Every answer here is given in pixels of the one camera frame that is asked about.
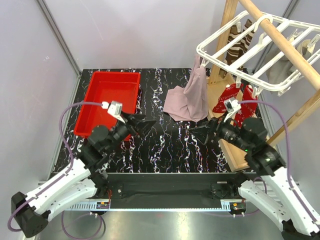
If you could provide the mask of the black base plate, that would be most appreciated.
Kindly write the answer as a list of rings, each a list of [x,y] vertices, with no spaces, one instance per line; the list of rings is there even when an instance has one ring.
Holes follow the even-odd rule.
[[[263,213],[283,217],[285,208],[264,192],[254,173],[111,173],[93,196],[94,211],[199,212],[247,214],[252,203]]]

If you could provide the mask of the mauve sock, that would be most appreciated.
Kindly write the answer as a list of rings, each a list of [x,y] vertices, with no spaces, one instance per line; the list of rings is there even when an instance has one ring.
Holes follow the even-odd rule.
[[[187,85],[167,91],[163,111],[176,122],[201,121],[208,116],[207,90],[206,68],[197,55]]]

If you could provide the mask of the red plastic bin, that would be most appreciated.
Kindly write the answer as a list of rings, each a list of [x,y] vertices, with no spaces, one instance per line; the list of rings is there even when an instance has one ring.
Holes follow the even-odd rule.
[[[134,114],[137,109],[138,92],[140,89],[141,74],[138,72],[109,72],[96,71],[93,73],[85,102],[112,102],[122,103],[122,111]],[[97,126],[105,126],[109,130],[116,125],[117,120],[95,105],[82,105],[78,115],[74,134],[87,138]]]

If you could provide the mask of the red snowflake sock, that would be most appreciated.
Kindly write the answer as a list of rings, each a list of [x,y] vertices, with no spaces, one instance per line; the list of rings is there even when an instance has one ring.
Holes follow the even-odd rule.
[[[228,84],[225,86],[222,94],[218,98],[217,104],[213,107],[212,112],[217,114],[223,114],[226,112],[225,101],[236,98],[240,88],[237,87],[236,83]]]
[[[242,101],[252,101],[257,99],[258,98],[256,96],[253,97],[253,87],[251,85],[247,85],[243,92]],[[257,102],[241,104],[241,109],[234,117],[234,120],[239,127],[242,126],[245,119],[250,118],[255,114],[257,106]]]

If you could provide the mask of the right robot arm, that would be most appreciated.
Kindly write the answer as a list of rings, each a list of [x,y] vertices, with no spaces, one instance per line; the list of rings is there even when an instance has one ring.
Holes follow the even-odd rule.
[[[281,231],[285,240],[318,240],[320,229],[304,209],[305,200],[292,180],[287,179],[287,166],[281,155],[267,143],[267,130],[259,118],[249,117],[241,127],[223,117],[213,117],[189,132],[202,144],[224,140],[245,152],[249,167],[268,184],[278,201],[256,187],[253,180],[239,173],[227,185],[228,195],[242,197],[255,205]]]

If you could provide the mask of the cream grey sock hanging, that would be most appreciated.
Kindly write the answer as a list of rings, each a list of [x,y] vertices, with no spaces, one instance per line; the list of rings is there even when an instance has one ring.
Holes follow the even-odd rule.
[[[296,47],[305,60],[312,56],[315,49],[314,45],[308,47],[310,41],[310,39],[306,39]],[[294,65],[284,55],[266,71],[266,76],[270,84],[276,85],[287,79],[295,70]]]

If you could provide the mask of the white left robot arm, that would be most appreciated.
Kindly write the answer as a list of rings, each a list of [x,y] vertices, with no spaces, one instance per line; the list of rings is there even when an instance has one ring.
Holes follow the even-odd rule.
[[[120,114],[112,129],[96,126],[77,157],[54,177],[28,193],[18,191],[11,197],[11,216],[7,227],[14,231],[11,221],[15,220],[26,238],[43,231],[48,223],[77,202],[108,193],[107,177],[100,169],[127,136],[143,138],[155,120],[146,120],[144,114]]]

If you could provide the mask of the wooden rack frame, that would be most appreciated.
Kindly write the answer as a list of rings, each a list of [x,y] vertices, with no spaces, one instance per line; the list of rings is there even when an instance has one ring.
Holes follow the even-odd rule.
[[[237,4],[237,0],[227,0],[225,2],[220,26],[221,28],[226,26],[227,23],[231,22],[235,18]],[[288,119],[286,123],[284,123],[283,126],[267,140],[267,142],[273,147],[285,138],[286,133],[284,126],[287,126],[288,131],[291,132],[320,107],[320,75],[316,73],[316,70],[312,66],[307,66],[306,63],[303,64],[301,69],[303,69],[303,72],[306,72],[307,70],[312,72],[311,80],[309,82],[316,89],[316,93],[310,99],[308,99],[300,107],[300,109],[297,110],[291,116],[291,118]],[[210,77],[207,78],[209,106],[208,116],[211,118],[220,116],[220,114],[212,112],[212,107],[218,102],[218,94],[222,93],[224,86],[236,82],[229,73],[226,75],[226,77],[221,77],[219,74],[220,70],[221,68],[219,66],[214,65],[211,68]],[[245,161],[244,151],[237,149],[235,146],[231,145],[225,140],[220,140],[219,144],[232,172],[249,168],[248,163]]]

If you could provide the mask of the white clip hanger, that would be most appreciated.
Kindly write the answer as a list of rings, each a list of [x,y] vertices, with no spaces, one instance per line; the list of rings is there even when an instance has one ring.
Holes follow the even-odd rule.
[[[232,64],[224,63],[223,61],[219,60],[218,57],[223,55],[227,50],[229,50],[231,47],[233,47],[237,42],[239,42],[242,38],[244,38],[248,33],[251,31],[256,31],[260,26],[262,21],[269,20],[271,23],[277,22],[279,25],[276,27],[276,29],[282,33],[284,30],[286,30],[288,27],[296,27],[298,29],[302,29],[303,31],[292,41],[290,44],[294,47],[298,43],[300,43],[307,35],[309,35],[312,32],[320,32],[320,26],[316,24],[301,22],[301,21],[295,21],[295,20],[289,20],[287,18],[283,18],[280,16],[268,14],[266,12],[262,13],[262,17],[260,17],[256,22],[254,22],[247,30],[242,32],[239,36],[237,36],[234,40],[226,44],[224,47],[222,47],[220,50],[218,50],[215,54],[210,55],[206,53],[205,47],[209,45],[213,40],[219,38],[224,34],[227,30],[229,30],[232,25],[238,23],[241,19],[248,16],[248,11],[242,11],[240,14],[238,14],[236,17],[234,17],[232,20],[230,20],[228,23],[226,23],[224,26],[222,26],[219,30],[214,32],[211,36],[206,38],[204,41],[198,44],[196,47],[196,52],[199,56],[203,58],[203,66],[206,66],[208,63],[212,63],[213,65],[216,65],[217,67],[225,70],[228,73],[231,73],[232,75],[235,75],[239,77],[240,79],[243,79],[254,86],[257,86],[257,93],[259,94],[263,90],[271,91],[271,92],[286,92],[287,89],[296,81],[298,81],[301,78],[307,78],[307,72],[310,70],[313,70],[314,68],[312,65],[317,62],[320,59],[320,52],[316,51],[314,52],[307,60],[307,67],[305,70],[300,67],[300,64],[298,63],[295,66],[295,71],[288,76],[286,79],[284,79],[282,82],[277,84],[271,84],[264,80],[260,79],[260,76],[264,74],[267,70],[269,70],[275,63],[277,63],[283,56],[286,56],[286,58],[289,58],[289,54],[285,53],[283,50],[281,50],[278,54],[276,54],[273,58],[271,58],[265,65],[263,65],[256,73],[253,75],[249,75],[247,73],[244,73],[239,70],[239,67],[243,66],[247,61],[249,61],[251,58],[253,58],[255,55],[257,55],[259,52],[261,52],[263,49],[267,47],[268,44],[271,42],[275,43],[276,41],[270,37],[270,35],[266,32],[263,32],[259,36],[258,43],[255,44],[252,48],[250,48],[243,56],[241,56],[238,60],[236,60]]]

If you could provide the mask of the wooden hanging rod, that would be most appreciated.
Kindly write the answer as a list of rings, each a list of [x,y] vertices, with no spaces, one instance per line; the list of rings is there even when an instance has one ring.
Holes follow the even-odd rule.
[[[250,0],[241,0],[240,4],[256,20],[256,23],[264,30],[274,44],[291,61],[297,70],[311,83],[316,89],[320,89],[320,74],[303,58],[294,47],[293,42],[287,41],[282,35],[282,30],[275,27],[267,15],[262,13]]]

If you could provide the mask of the brown striped sock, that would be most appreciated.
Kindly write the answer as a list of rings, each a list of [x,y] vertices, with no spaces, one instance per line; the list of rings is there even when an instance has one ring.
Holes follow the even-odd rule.
[[[232,25],[228,35],[227,43],[230,43],[235,38],[237,38],[242,33],[242,24],[238,21],[236,24]],[[224,63],[231,65],[234,61],[236,61],[240,54],[241,42],[238,41],[233,46],[231,46],[225,56]]]
[[[244,29],[243,31],[245,31],[246,29],[248,29],[251,25],[253,24],[253,22],[250,19],[246,20],[246,23],[244,25]],[[255,34],[255,31],[252,30],[251,32],[249,32],[246,36],[244,36],[241,41],[240,41],[240,48],[239,48],[239,52],[238,52],[238,57],[242,57],[249,49],[251,41],[253,39],[253,36]]]

